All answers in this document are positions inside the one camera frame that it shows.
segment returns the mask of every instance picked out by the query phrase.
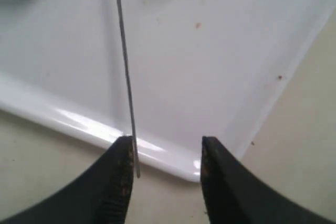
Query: metal wire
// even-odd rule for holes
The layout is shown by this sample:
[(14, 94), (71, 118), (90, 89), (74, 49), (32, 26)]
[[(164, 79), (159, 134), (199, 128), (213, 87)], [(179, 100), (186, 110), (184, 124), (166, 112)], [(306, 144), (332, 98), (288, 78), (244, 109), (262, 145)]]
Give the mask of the metal wire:
[(129, 108), (130, 108), (130, 114), (131, 114), (132, 135), (133, 135), (133, 152), (134, 152), (134, 167), (135, 167), (135, 170), (136, 170), (136, 173), (137, 173), (137, 177), (140, 178), (140, 164), (139, 164), (139, 155), (138, 155), (138, 145), (136, 143), (137, 132), (135, 130), (133, 98), (132, 98), (130, 72), (129, 72), (129, 66), (128, 66), (128, 54), (127, 54), (127, 47), (126, 47), (126, 36), (125, 36), (125, 28), (124, 28), (124, 21), (123, 21), (123, 15), (122, 15), (121, 0), (117, 0), (117, 6), (118, 6), (120, 35), (121, 35), (121, 43), (122, 43), (122, 53), (123, 53), (123, 57), (124, 57), (125, 75), (126, 75), (126, 83), (127, 83), (128, 102), (129, 102)]

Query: beige surface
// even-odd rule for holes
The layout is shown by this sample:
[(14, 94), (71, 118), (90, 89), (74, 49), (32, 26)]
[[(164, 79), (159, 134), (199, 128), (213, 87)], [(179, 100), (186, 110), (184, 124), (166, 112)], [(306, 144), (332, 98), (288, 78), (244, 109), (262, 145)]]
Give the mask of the beige surface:
[[(336, 220), (336, 15), (299, 67), (244, 157), (257, 176)], [(103, 150), (0, 112), (0, 219), (54, 193)], [(127, 223), (208, 223), (199, 185), (148, 167)]]

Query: white tray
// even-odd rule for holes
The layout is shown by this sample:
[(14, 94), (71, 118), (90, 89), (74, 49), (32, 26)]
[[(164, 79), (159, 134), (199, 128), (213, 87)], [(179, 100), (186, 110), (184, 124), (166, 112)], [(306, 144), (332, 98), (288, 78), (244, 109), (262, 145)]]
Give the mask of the white tray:
[[(238, 158), (336, 0), (123, 0), (142, 162)], [(0, 108), (107, 148), (130, 119), (115, 0), (0, 0)]]

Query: white plastic tray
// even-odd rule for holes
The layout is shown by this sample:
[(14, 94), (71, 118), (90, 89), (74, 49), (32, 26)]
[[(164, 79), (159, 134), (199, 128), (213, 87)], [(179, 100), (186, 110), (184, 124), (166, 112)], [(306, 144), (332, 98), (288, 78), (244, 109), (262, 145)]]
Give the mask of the white plastic tray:
[[(242, 157), (336, 0), (123, 0), (142, 162)], [(107, 148), (130, 119), (115, 0), (0, 0), (0, 108)]]

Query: table surface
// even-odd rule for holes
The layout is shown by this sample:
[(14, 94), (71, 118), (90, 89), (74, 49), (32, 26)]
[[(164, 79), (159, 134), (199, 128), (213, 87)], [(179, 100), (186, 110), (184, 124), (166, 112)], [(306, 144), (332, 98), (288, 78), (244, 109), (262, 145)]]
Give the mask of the table surface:
[[(333, 220), (335, 38), (333, 14), (243, 159), (271, 187)], [(0, 138), (0, 219), (64, 187), (103, 153), (4, 112)], [(142, 166), (127, 223), (208, 223), (200, 185)]]

